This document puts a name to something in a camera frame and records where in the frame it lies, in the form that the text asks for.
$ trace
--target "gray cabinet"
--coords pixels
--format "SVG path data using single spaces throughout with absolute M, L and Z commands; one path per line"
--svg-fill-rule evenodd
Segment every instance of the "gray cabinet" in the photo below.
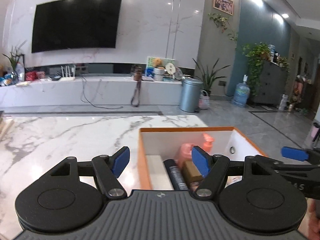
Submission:
M 278 105 L 285 91 L 287 72 L 285 68 L 265 61 L 260 75 L 261 86 L 257 88 L 258 95 L 251 96 L 254 103 Z

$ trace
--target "gray tile floor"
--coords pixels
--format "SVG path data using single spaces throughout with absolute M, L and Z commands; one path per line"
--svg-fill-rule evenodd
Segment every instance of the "gray tile floor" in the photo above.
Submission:
M 208 126 L 235 126 L 257 144 L 270 158 L 285 163 L 301 163 L 281 156 L 283 146 L 305 148 L 305 139 L 312 121 L 298 113 L 266 112 L 263 108 L 240 108 L 229 101 L 210 101 L 210 108 L 200 113 L 186 113 L 178 106 L 123 106 L 121 109 L 104 109 L 87 106 L 37 106 L 4 109 L 12 115 L 186 115 L 198 116 Z

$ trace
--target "woven basket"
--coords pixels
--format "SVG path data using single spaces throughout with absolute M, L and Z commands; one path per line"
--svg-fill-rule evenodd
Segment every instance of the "woven basket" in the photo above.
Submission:
M 210 97 L 207 91 L 202 90 L 201 95 L 200 95 L 200 100 L 199 100 L 199 108 L 200 109 L 208 109 L 210 105 Z

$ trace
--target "black cable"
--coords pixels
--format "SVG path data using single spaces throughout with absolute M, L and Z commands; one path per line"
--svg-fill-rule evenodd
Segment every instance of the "black cable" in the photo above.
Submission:
M 82 95 L 81 95 L 81 101 L 84 102 L 84 103 L 89 103 L 90 105 L 92 105 L 93 107 L 96 107 L 96 108 L 104 108 L 104 109 L 110 109 L 110 110 L 115 110 L 115 109 L 121 109 L 123 108 L 123 106 L 119 106 L 117 108 L 108 108 L 108 107 L 103 107 L 103 106 L 95 106 L 94 104 L 92 104 L 88 99 L 87 97 L 85 96 L 85 93 L 84 93 L 84 85 L 85 85 L 85 82 L 87 82 L 87 80 L 81 75 L 82 77 Z

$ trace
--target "marble tabletop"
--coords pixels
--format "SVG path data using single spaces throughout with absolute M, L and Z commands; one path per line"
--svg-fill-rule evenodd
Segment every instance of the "marble tabletop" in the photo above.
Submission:
M 78 161 L 113 155 L 130 148 L 128 166 L 119 177 L 128 194 L 139 189 L 137 171 L 138 131 L 142 127 L 205 127 L 194 115 L 16 117 L 0 142 L 0 234 L 14 238 L 22 229 L 15 213 L 17 195 L 68 156 Z M 94 185 L 92 178 L 81 181 Z

